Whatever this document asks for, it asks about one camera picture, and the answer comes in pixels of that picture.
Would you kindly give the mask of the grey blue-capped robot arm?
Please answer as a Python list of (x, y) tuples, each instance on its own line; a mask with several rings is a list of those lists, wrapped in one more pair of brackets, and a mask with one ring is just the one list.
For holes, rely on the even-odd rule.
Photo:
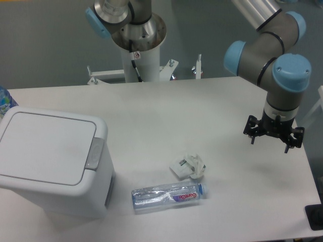
[[(306, 23), (296, 12), (284, 12), (274, 1), (234, 1), (236, 8), (259, 33), (252, 43), (235, 41), (224, 56), (232, 74), (267, 92), (261, 119), (250, 116), (244, 134), (280, 139), (286, 149), (302, 146), (305, 129), (293, 127), (311, 64), (289, 53), (304, 35)], [(111, 38), (121, 51), (126, 82), (168, 81), (160, 66), (159, 48), (166, 38), (163, 19), (151, 1), (95, 1), (85, 17), (102, 38)]]

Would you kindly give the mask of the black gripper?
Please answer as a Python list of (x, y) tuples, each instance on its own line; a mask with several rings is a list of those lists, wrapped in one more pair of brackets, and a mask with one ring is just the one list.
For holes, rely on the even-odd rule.
[(243, 134), (251, 139), (251, 145), (254, 144), (256, 137), (263, 135), (280, 138), (286, 144), (284, 153), (287, 154), (290, 149), (302, 147), (305, 134), (304, 127), (292, 128), (293, 122), (294, 118), (282, 121), (281, 116), (276, 115), (273, 119), (263, 111), (261, 119), (253, 115), (248, 117)]

